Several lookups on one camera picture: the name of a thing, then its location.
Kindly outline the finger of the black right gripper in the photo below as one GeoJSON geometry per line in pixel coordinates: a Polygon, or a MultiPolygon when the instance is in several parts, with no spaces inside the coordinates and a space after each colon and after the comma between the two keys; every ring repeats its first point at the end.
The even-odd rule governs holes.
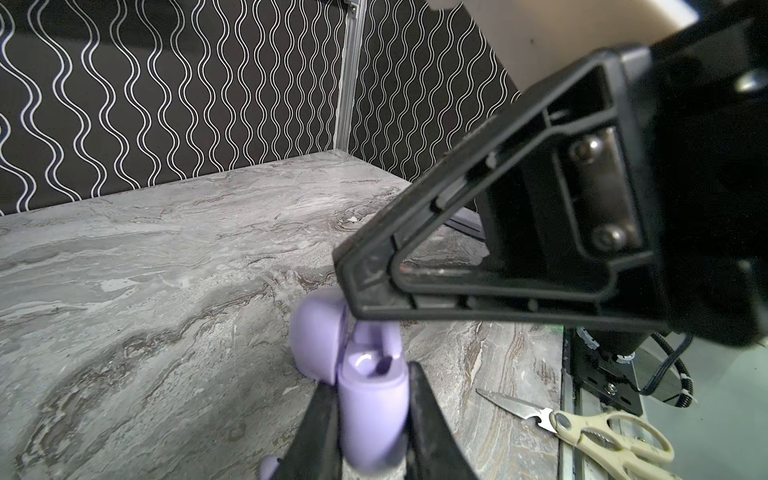
{"type": "Polygon", "coordinates": [[[334,250],[355,316],[663,329],[651,67],[597,50],[467,135],[334,250]]]}

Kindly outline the purple earbud charging case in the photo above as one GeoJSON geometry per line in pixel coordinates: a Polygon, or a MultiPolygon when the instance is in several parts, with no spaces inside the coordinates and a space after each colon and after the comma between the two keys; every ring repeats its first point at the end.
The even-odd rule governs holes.
{"type": "Polygon", "coordinates": [[[405,455],[410,393],[400,325],[356,320],[340,289],[319,289],[292,313],[289,341],[297,370],[338,392],[350,467],[373,476],[394,469],[405,455]]]}

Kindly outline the grey purple glasses case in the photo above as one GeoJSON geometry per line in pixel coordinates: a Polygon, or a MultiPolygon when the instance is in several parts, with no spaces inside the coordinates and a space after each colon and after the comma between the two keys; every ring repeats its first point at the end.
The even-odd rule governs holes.
{"type": "Polygon", "coordinates": [[[485,240],[485,233],[480,215],[462,207],[448,218],[444,225],[479,241],[485,240]]]}

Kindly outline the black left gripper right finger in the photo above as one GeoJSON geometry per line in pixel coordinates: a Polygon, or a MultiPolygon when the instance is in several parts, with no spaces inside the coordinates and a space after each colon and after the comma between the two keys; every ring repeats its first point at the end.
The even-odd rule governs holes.
{"type": "Polygon", "coordinates": [[[406,479],[477,479],[459,448],[422,366],[408,363],[406,479]]]}

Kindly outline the aluminium corner frame post right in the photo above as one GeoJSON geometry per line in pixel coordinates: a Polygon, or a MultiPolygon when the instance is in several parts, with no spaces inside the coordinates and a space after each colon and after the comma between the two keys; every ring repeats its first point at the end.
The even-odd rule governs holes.
{"type": "Polygon", "coordinates": [[[344,1],[343,4],[345,6],[345,33],[341,49],[340,78],[337,82],[338,96],[333,148],[349,152],[356,85],[360,73],[359,61],[369,1],[351,0],[344,1]]]}

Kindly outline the beige handled scissors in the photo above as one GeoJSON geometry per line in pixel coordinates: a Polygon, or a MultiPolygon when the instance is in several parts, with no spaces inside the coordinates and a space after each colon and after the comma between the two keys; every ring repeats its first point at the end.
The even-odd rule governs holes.
{"type": "Polygon", "coordinates": [[[537,425],[591,458],[615,479],[676,479],[661,466],[675,458],[671,442],[652,424],[625,411],[584,416],[541,407],[500,392],[478,388],[476,392],[501,409],[537,425]],[[651,440],[621,434],[611,428],[615,421],[629,422],[652,436],[651,440]]]}

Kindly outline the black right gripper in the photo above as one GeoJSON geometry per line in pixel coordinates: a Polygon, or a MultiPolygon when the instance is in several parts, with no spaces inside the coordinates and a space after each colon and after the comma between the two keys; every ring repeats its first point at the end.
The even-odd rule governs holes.
{"type": "Polygon", "coordinates": [[[643,128],[632,179],[657,224],[660,310],[630,333],[731,347],[767,334],[767,5],[734,1],[623,55],[643,128]]]}

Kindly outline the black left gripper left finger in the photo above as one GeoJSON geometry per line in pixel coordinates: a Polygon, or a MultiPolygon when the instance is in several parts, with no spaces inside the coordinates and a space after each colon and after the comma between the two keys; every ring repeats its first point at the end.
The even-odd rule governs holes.
{"type": "Polygon", "coordinates": [[[334,387],[319,383],[286,455],[272,479],[342,478],[340,409],[334,387]]]}

